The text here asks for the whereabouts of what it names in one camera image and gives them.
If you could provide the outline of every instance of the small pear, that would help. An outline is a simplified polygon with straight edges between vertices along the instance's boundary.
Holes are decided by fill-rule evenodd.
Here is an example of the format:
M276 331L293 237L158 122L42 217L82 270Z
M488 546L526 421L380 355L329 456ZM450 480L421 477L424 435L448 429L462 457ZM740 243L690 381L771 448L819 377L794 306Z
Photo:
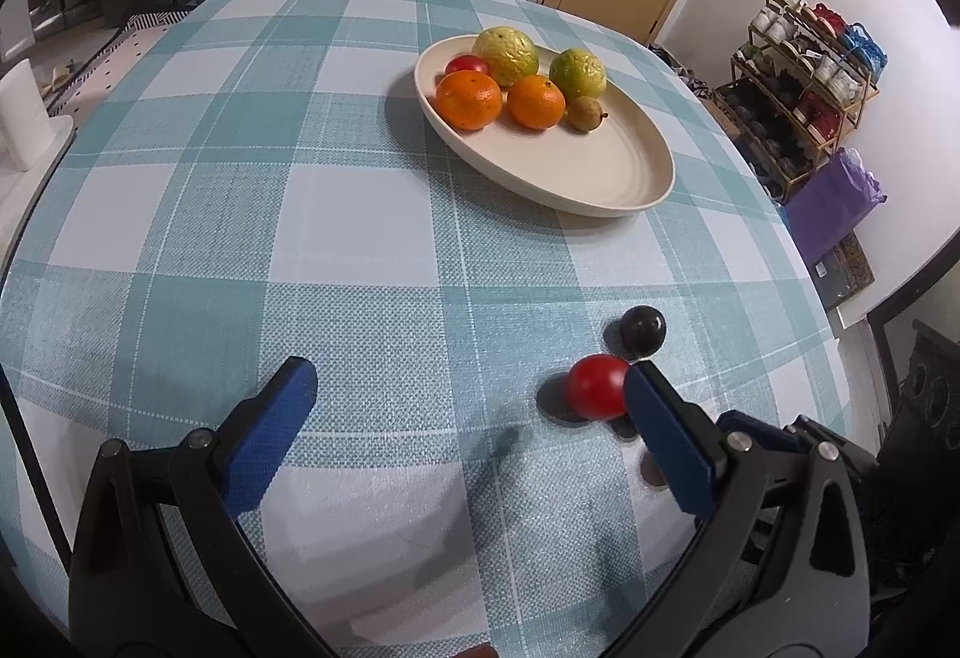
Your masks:
M607 116L603 106L592 97L574 98L566 107L566 120L579 132L593 132Z

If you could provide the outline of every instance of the plaid tablecloth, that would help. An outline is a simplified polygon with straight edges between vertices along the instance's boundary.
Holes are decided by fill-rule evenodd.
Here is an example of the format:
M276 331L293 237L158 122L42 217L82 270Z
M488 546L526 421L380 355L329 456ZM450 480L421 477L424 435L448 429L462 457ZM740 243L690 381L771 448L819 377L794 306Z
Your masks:
M538 207L445 148L419 52L497 25L588 47L674 152L622 220ZM687 399L843 431L846 379L778 215L631 40L515 0L208 0L118 81L56 170L0 297L0 362L72 538L97 445L216 426L288 354L316 411L243 527L333 645L596 655L690 535L640 441L536 393L664 312ZM66 579L6 426L0 529L61 621ZM216 602L206 602L216 612Z

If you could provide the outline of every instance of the tangerine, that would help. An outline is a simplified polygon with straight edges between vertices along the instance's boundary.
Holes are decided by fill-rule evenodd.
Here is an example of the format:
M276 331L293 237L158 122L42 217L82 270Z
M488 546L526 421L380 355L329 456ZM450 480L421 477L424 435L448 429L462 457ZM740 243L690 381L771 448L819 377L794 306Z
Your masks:
M560 88L547 76L526 76L510 87L507 110L517 124L546 129L563 118L566 100Z
M482 129L500 115L503 95L491 76L458 70L440 81L433 106L450 127Z

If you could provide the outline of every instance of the red tomato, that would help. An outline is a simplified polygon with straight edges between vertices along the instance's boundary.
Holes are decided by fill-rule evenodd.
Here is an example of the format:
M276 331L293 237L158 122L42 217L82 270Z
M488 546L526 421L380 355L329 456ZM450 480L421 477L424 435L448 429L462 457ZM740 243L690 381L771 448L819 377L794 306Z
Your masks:
M566 403L585 420L612 420L627 413L623 380L630 363L612 354L592 354L570 369Z
M490 65L488 65L483 59L478 56L474 56L471 53L465 53L463 56L458 56L453 58L446 65L446 70L443 71L445 76L449 76L451 73L456 73L458 70L474 70L477 73L483 73L485 76L490 74Z

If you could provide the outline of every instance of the white plate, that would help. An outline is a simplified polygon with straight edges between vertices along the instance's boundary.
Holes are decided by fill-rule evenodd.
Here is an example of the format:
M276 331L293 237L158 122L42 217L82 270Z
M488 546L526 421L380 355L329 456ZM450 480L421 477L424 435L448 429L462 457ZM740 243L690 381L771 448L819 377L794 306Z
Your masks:
M433 128L464 161L512 192L583 216L626 216L656 205L673 189L673 156L656 124L611 81L600 97L610 116L584 135L565 119L543 132L507 113L477 132L450 127L430 100L448 62L473 48L476 35L434 43L416 60L416 98ZM541 74L557 56L537 46Z

